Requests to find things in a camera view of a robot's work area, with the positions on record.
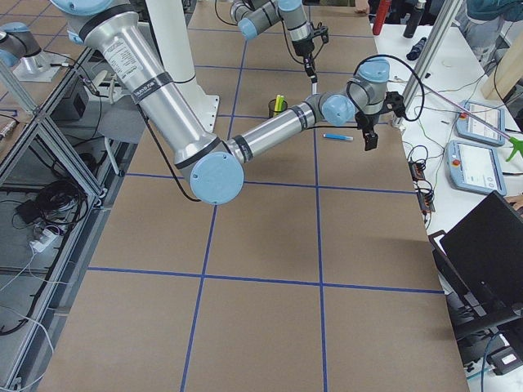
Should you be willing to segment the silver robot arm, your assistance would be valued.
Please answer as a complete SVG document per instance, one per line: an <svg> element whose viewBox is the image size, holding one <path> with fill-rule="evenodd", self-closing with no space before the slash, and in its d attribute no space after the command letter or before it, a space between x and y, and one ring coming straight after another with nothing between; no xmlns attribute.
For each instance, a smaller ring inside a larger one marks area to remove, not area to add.
<svg viewBox="0 0 523 392"><path fill-rule="evenodd" d="M55 1L73 30L72 40L98 50L154 122L174 153L174 165L198 200L219 205L243 187L243 164L296 134L326 121L336 127L355 118L366 149L375 149L373 127L384 109L390 65L371 56L340 92L308 96L250 131L223 141L206 131L138 29L128 1Z"/></svg>
<svg viewBox="0 0 523 392"><path fill-rule="evenodd" d="M313 40L327 34L328 29L323 25L318 25L317 28L313 26L307 19L302 1L233 1L230 18L247 41L282 22L284 33L288 33L295 54L302 58L300 63L311 80L315 93L318 78Z"/></svg>

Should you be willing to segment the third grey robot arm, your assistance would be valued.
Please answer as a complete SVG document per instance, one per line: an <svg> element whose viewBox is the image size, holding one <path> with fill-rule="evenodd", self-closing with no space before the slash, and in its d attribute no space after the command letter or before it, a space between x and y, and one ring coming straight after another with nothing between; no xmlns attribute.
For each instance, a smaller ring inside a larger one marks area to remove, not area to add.
<svg viewBox="0 0 523 392"><path fill-rule="evenodd" d="M1 61L7 67L41 52L41 46L26 24L10 22L1 26Z"/></svg>

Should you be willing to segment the bystander hand at table edge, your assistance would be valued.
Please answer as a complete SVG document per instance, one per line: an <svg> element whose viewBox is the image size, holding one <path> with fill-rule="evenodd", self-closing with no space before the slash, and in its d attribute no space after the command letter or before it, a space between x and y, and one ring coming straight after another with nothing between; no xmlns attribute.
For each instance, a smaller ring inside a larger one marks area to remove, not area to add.
<svg viewBox="0 0 523 392"><path fill-rule="evenodd" d="M355 0L355 11L357 13L369 14L369 1L368 0Z"/></svg>

